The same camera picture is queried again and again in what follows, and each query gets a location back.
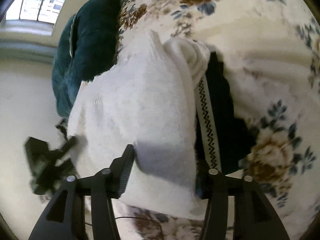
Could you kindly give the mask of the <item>window with metal bars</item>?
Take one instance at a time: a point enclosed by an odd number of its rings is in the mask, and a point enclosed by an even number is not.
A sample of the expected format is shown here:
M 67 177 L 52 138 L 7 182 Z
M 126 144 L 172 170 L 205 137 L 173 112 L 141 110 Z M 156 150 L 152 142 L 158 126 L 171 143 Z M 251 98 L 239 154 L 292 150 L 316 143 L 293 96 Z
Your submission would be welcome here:
M 31 21 L 54 25 L 66 0 L 14 0 L 5 21 Z

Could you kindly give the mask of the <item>white knit sweater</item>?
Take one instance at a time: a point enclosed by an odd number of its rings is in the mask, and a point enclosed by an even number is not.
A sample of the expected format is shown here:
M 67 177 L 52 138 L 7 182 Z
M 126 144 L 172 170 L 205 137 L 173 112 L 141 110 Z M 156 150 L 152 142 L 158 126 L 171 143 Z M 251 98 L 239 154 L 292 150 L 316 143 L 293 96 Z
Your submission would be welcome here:
M 206 201 L 195 193 L 196 103 L 209 48 L 154 31 L 133 38 L 116 65 L 83 82 L 68 120 L 79 139 L 72 151 L 78 174 L 111 165 L 128 144 L 136 158 L 120 201 L 179 218 L 201 220 Z

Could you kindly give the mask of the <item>dark green velvet quilt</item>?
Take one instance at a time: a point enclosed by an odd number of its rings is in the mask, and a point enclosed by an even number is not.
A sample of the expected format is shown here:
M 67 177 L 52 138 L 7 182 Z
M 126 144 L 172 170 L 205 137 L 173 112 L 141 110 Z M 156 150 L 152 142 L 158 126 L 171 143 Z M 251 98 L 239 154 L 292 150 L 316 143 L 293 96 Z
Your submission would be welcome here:
M 62 31 L 52 70 L 56 110 L 68 119 L 80 85 L 114 65 L 120 0 L 89 0 Z

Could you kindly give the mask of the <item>floral bed blanket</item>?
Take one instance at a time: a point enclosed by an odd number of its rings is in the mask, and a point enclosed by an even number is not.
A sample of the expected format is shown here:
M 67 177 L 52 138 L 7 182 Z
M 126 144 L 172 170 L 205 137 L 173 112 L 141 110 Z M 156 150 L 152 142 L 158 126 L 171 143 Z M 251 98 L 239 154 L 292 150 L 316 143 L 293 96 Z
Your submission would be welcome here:
M 289 237 L 301 239 L 319 213 L 319 24 L 305 2 L 123 0 L 119 26 L 114 65 L 148 31 L 162 42 L 200 41 L 217 54 L 235 117 L 255 135 L 233 174 L 251 176 Z M 203 227 L 204 217 L 112 203 L 121 239 L 198 239 Z

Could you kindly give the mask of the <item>black garment with patterned trim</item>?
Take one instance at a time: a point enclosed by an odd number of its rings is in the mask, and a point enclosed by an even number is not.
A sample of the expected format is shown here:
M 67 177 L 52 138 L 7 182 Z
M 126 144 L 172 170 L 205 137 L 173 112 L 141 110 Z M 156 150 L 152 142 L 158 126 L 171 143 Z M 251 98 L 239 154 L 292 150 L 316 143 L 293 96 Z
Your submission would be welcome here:
M 255 144 L 255 135 L 243 119 L 236 118 L 224 64 L 212 52 L 208 68 L 196 87 L 196 160 L 200 169 L 215 168 L 223 174 L 239 169 Z

